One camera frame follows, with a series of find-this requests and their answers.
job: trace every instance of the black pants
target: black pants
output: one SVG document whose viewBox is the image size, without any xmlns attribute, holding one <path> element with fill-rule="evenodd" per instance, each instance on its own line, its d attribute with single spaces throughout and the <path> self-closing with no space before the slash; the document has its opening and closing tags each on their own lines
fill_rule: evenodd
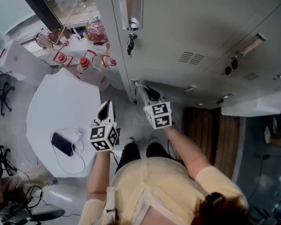
<svg viewBox="0 0 281 225">
<path fill-rule="evenodd" d="M 159 143 L 152 143 L 148 146 L 147 148 L 147 153 L 146 156 L 148 158 L 151 157 L 164 157 L 164 158 L 169 158 L 169 159 L 173 159 L 163 148 L 162 145 L 160 145 Z M 127 163 L 130 163 L 134 160 L 138 160 L 140 159 L 140 151 L 137 147 L 137 145 L 135 143 L 129 143 L 125 146 L 123 153 L 122 153 L 122 157 L 121 160 L 118 164 L 118 168 L 116 170 L 117 171 L 124 165 L 126 165 Z"/>
</svg>

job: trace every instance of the sleeve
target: sleeve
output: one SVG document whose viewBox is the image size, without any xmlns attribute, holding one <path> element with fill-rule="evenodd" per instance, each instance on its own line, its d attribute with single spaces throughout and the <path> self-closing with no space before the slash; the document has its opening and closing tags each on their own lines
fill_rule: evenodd
<svg viewBox="0 0 281 225">
<path fill-rule="evenodd" d="M 91 225 L 100 219 L 104 207 L 104 202 L 98 199 L 88 200 L 81 214 L 78 225 Z"/>
<path fill-rule="evenodd" d="M 248 207 L 248 202 L 240 188 L 217 168 L 213 166 L 204 168 L 195 180 L 208 194 L 217 192 L 227 198 L 239 196 L 241 203 Z"/>
</svg>

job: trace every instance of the black phone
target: black phone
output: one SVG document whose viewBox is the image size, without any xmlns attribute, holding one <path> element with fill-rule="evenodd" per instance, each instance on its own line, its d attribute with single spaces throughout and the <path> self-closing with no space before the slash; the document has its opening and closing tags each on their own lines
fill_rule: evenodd
<svg viewBox="0 0 281 225">
<path fill-rule="evenodd" d="M 75 145 L 58 133 L 52 136 L 51 144 L 69 157 L 73 156 Z"/>
</svg>

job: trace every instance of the brown hair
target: brown hair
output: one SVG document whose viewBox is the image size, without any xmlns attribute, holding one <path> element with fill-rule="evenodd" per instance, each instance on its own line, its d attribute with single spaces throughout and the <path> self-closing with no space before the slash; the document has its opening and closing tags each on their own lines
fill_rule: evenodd
<svg viewBox="0 0 281 225">
<path fill-rule="evenodd" d="M 198 200 L 190 225 L 245 225 L 248 210 L 240 201 L 240 197 L 225 198 L 220 193 L 211 193 L 204 201 Z M 108 225 L 119 225 L 119 221 Z"/>
</svg>

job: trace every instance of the yellow shirt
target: yellow shirt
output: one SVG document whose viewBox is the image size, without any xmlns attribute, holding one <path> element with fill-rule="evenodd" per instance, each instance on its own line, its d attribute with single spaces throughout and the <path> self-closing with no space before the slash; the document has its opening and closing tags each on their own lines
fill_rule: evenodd
<svg viewBox="0 0 281 225">
<path fill-rule="evenodd" d="M 204 200 L 207 194 L 221 193 L 225 197 L 241 196 L 244 206 L 247 201 L 229 178 L 215 167 L 203 169 L 195 178 L 189 177 L 180 163 L 163 157 L 150 157 L 135 160 L 123 166 L 115 175 L 112 183 L 115 187 L 116 208 L 120 222 L 133 223 L 143 195 L 149 192 L 165 207 L 164 214 L 173 214 L 172 221 L 178 224 L 191 224 L 198 199 Z M 101 218 L 101 224 L 107 224 L 106 211 L 102 201 L 91 199 L 84 206 L 79 225 L 90 225 Z"/>
</svg>

